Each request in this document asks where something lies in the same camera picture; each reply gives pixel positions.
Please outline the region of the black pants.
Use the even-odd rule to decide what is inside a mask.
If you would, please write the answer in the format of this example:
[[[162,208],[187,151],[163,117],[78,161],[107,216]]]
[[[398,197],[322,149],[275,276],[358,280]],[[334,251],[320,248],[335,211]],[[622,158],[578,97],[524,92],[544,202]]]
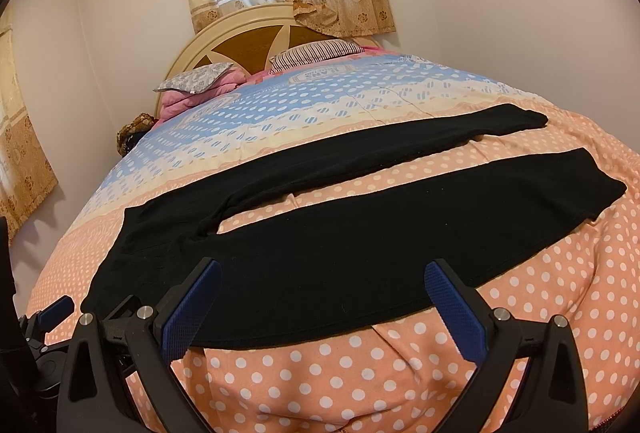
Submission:
[[[488,162],[378,192],[220,224],[265,202],[318,190],[547,124],[511,104],[361,130],[281,150],[126,210],[84,312],[133,295],[155,305],[198,262],[221,289],[195,337],[206,349],[260,349],[344,335],[430,305],[424,271],[446,261],[480,287],[597,219],[626,192],[587,150]]]

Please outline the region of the striped pillow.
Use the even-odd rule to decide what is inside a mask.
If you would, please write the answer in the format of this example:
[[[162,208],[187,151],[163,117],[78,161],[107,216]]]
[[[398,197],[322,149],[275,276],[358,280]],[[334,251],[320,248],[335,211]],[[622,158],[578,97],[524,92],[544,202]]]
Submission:
[[[292,68],[334,60],[359,54],[363,47],[356,42],[343,39],[319,40],[287,49],[269,58],[270,71],[281,72]]]

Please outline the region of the cream wooden headboard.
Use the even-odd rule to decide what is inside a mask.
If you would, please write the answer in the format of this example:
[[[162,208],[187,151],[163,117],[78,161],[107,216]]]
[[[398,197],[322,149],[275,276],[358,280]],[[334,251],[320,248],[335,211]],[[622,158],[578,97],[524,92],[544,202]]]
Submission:
[[[233,65],[232,75],[262,80],[269,75],[272,56],[327,38],[296,22],[292,4],[243,8],[215,20],[194,36],[169,67],[166,77],[229,62]]]

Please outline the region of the beige side curtain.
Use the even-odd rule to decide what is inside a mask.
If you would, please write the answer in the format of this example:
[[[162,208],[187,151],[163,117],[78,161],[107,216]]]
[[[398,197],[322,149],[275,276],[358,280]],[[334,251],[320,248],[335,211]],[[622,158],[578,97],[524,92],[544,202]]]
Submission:
[[[1,15],[1,215],[9,240],[58,186],[29,119],[14,60],[12,11]]]

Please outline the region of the pink folded blanket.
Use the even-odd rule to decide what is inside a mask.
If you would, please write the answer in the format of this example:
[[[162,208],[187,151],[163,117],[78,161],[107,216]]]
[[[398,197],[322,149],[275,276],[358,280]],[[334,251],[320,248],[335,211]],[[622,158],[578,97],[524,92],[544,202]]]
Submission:
[[[245,84],[257,84],[268,76],[269,72],[265,70],[248,76],[241,68],[233,66],[204,93],[191,95],[177,91],[160,92],[160,108],[157,109],[155,127],[161,126],[188,109],[208,102],[215,97],[228,94],[245,86]]]

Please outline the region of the polka dot bed quilt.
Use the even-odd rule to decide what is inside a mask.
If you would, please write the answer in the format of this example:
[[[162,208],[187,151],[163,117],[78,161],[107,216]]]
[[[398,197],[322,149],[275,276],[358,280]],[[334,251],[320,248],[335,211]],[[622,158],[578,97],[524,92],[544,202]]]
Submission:
[[[564,316],[588,423],[639,384],[639,157],[585,116],[411,55],[250,79],[145,135],[32,289],[104,318],[203,257],[218,293],[172,369],[217,432],[431,432],[474,366],[427,297]]]

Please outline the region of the grey patterned pillow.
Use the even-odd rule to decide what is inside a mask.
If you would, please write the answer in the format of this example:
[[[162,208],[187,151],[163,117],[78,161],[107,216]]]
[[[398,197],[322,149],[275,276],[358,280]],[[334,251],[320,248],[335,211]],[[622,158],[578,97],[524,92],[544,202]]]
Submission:
[[[184,94],[201,94],[233,67],[232,63],[214,63],[180,72],[160,83],[155,92],[177,91]]]

